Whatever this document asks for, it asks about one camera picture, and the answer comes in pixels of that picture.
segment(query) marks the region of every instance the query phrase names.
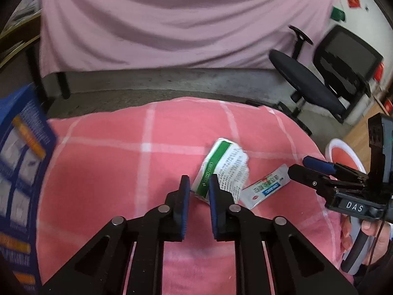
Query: chair base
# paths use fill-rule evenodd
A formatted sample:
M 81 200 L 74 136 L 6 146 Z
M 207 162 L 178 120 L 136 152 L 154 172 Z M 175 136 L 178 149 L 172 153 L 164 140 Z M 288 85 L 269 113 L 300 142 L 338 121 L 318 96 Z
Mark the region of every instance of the chair base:
M 276 104 L 270 104 L 270 103 L 266 103 L 266 102 L 260 102 L 260 101 L 254 101 L 254 100 L 247 100 L 246 101 L 247 105 L 251 105 L 251 106 L 255 106 L 255 107 L 259 107 L 259 106 L 267 106 L 270 108 L 274 108 L 275 110 L 281 111 L 282 113 L 284 113 L 286 116 L 288 116 L 289 118 L 291 118 L 303 131 L 305 131 L 307 133 L 308 136 L 312 135 L 311 130 L 302 122 L 297 118 L 297 115 L 299 114 L 299 112 L 295 112 L 295 116 L 294 116 L 294 112 L 292 112 L 284 103 L 279 102 Z

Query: gray floor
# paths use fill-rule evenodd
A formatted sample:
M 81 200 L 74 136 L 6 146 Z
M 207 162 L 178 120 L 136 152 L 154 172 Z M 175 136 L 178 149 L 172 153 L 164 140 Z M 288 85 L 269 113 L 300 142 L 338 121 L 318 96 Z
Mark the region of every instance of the gray floor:
M 165 101 L 183 96 L 217 99 L 244 103 L 245 98 L 195 91 L 127 89 L 75 93 L 67 100 L 57 99 L 48 112 L 49 118 L 69 118 L 93 112 L 111 112 L 129 106 L 139 106 L 150 102 Z M 332 138 L 342 138 L 351 126 L 341 125 L 333 117 L 308 110 L 300 113 L 299 118 L 313 132 L 312 139 L 321 152 Z

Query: gray handle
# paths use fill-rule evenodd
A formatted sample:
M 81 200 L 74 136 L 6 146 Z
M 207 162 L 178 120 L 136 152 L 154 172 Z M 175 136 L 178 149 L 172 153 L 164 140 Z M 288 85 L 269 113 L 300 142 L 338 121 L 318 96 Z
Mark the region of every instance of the gray handle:
M 351 216 L 351 225 L 352 225 L 352 228 L 351 228 L 351 234 L 350 235 L 352 237 L 352 241 L 355 244 L 359 232 L 362 232 L 361 231 L 362 221 L 359 220 L 358 218 L 355 218 L 355 217 Z M 362 250 L 360 251 L 358 257 L 353 262 L 353 265 L 349 269 L 345 269 L 345 270 L 343 269 L 343 271 L 347 271 L 346 273 L 348 273 L 350 275 L 356 274 L 357 271 L 359 270 L 360 265 L 363 263 L 364 259 L 366 258 L 367 253 L 368 253 L 369 249 L 371 248 L 373 242 L 374 242 L 374 237 L 373 236 L 369 236 L 367 238 L 366 242 L 364 243 L 364 246 L 363 246 Z M 351 252 L 351 250 L 349 250 L 346 253 L 344 253 L 344 255 L 343 255 L 343 263 L 347 259 L 347 257 L 349 255 L 349 253 Z

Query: metal screw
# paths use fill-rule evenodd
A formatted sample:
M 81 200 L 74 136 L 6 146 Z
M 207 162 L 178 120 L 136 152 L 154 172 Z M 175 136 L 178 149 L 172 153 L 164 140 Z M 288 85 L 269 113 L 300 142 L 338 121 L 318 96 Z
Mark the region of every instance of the metal screw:
M 166 205 L 166 204 L 162 204 L 162 205 L 160 205 L 160 206 L 158 207 L 158 211 L 159 211 L 160 213 L 167 213 L 167 212 L 170 211 L 170 207 L 169 207 L 168 205 Z
M 232 205 L 229 207 L 229 210 L 232 211 L 232 212 L 234 212 L 234 213 L 240 212 L 241 209 L 242 209 L 241 206 L 238 205 L 238 204 L 232 204 Z
M 124 222 L 124 218 L 122 216 L 115 216 L 114 218 L 112 218 L 111 222 L 113 225 L 117 226 Z
M 286 219 L 281 216 L 277 217 L 274 221 L 276 222 L 277 225 L 285 225 L 286 224 Z

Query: office chair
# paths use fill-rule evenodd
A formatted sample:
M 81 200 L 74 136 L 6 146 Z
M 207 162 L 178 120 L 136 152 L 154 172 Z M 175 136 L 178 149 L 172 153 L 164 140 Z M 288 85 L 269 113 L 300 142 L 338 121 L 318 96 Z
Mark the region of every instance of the office chair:
M 371 96 L 368 80 L 383 57 L 357 35 L 336 25 L 317 46 L 312 61 L 324 79 L 323 84 L 317 76 L 297 61 L 304 42 L 312 44 L 312 41 L 298 28 L 290 26 L 290 29 L 297 35 L 292 58 L 280 51 L 271 50 L 269 59 L 295 89 L 291 99 L 298 105 L 294 111 L 282 102 L 271 107 L 282 111 L 311 135 L 310 129 L 297 118 L 304 104 L 308 102 L 323 107 L 336 120 L 343 123 L 363 94 Z M 347 108 L 339 101 L 339 97 L 350 103 Z M 261 105 L 255 101 L 246 103 Z

